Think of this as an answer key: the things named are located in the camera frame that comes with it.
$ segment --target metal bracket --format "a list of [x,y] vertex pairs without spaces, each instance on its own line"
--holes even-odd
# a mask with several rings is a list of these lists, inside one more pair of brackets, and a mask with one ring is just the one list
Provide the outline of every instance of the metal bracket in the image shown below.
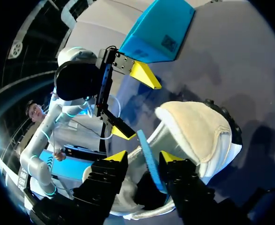
[[123,53],[116,52],[112,65],[121,69],[123,74],[129,75],[134,65],[134,60],[125,56]]

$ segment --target blue mat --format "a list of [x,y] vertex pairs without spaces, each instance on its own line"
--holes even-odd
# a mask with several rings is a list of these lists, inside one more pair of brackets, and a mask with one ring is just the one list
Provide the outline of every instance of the blue mat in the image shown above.
[[[39,158],[47,163],[48,158],[51,156],[51,153],[43,151]],[[61,162],[55,159],[52,175],[62,176],[73,180],[82,180],[84,170],[91,164],[92,163],[82,162],[71,158],[66,158]]]
[[138,18],[120,52],[145,63],[175,60],[195,10],[184,0],[156,0]]

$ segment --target qr code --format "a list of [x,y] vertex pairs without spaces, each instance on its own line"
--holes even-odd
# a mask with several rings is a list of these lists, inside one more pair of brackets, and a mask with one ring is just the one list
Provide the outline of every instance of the qr code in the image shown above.
[[177,46],[178,46],[177,42],[174,41],[174,40],[173,40],[170,36],[168,36],[168,35],[165,35],[165,36],[164,36],[164,39],[162,40],[161,45],[162,45],[163,47],[165,47],[167,50],[169,50],[171,53],[173,53],[173,52],[176,50]]

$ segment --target white fabric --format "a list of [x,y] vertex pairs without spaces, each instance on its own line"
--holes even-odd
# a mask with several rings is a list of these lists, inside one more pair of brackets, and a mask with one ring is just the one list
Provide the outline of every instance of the white fabric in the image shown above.
[[[180,132],[180,128],[177,125],[179,121],[175,121],[174,117],[167,110],[160,107],[155,110],[155,114],[161,120],[161,123],[148,139],[154,157],[159,160],[159,152],[164,150],[180,158],[189,158],[196,165],[200,166],[200,178],[205,184],[228,165],[242,148],[240,145],[231,143],[231,132],[220,134],[217,137],[216,150],[212,158],[208,162],[200,163],[188,144],[188,140],[186,141],[186,137]],[[140,181],[146,170],[147,167],[142,149],[138,147],[128,155],[126,178],[122,184],[120,193],[116,196],[111,214],[123,216],[125,219],[138,220],[162,215],[175,209],[172,198],[169,198],[163,207],[149,211],[142,210],[142,206],[134,203],[133,198],[136,192],[136,184]]]

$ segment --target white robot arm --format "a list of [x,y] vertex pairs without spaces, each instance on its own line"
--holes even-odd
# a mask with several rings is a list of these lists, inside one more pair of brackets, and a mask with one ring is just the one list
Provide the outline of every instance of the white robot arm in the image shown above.
[[20,162],[22,167],[30,176],[34,177],[39,182],[40,187],[48,196],[55,193],[56,187],[52,182],[48,165],[42,161],[39,156],[52,135],[52,132],[55,129],[55,124],[70,121],[80,111],[87,107],[87,102],[82,105],[66,107],[55,105],[51,111],[48,112],[29,144],[21,153]]

